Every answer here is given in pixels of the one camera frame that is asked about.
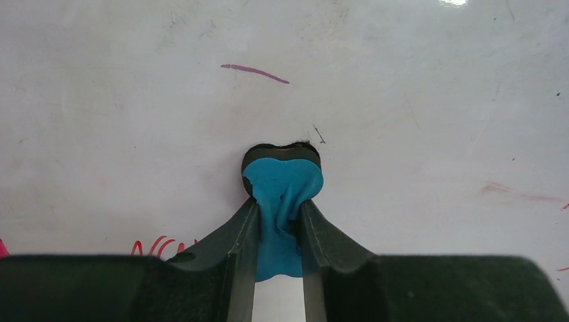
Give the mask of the pink framed whiteboard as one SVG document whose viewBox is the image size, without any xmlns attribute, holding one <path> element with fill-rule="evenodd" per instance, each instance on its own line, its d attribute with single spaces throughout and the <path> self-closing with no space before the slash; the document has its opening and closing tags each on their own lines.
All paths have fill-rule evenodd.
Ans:
<svg viewBox="0 0 569 322">
<path fill-rule="evenodd" d="M 163 259 L 310 142 L 377 254 L 513 255 L 568 304 L 567 1 L 2 1 L 1 240 Z"/>
</svg>

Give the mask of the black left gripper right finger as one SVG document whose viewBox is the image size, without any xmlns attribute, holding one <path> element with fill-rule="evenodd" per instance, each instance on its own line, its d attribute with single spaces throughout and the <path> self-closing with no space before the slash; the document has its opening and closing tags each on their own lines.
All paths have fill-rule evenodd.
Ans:
<svg viewBox="0 0 569 322">
<path fill-rule="evenodd" d="M 302 203 L 300 220 L 306 320 L 378 318 L 378 256 L 329 222 L 313 201 Z"/>
</svg>

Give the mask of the blue whiteboard eraser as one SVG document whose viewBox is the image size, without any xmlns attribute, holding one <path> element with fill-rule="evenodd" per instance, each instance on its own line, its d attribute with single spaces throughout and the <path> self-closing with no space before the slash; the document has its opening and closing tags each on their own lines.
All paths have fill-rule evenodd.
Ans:
<svg viewBox="0 0 569 322">
<path fill-rule="evenodd" d="M 258 144 L 245 153 L 241 174 L 260 211 L 256 282 L 302 277 L 301 205 L 323 188 L 318 151 L 309 142 Z"/>
</svg>

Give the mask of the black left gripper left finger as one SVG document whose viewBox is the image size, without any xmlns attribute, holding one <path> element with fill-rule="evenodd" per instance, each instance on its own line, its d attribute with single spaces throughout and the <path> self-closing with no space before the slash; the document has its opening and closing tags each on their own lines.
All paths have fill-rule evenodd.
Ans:
<svg viewBox="0 0 569 322">
<path fill-rule="evenodd" d="M 260 210 L 248 199 L 221 227 L 169 259 L 167 321 L 251 321 Z"/>
</svg>

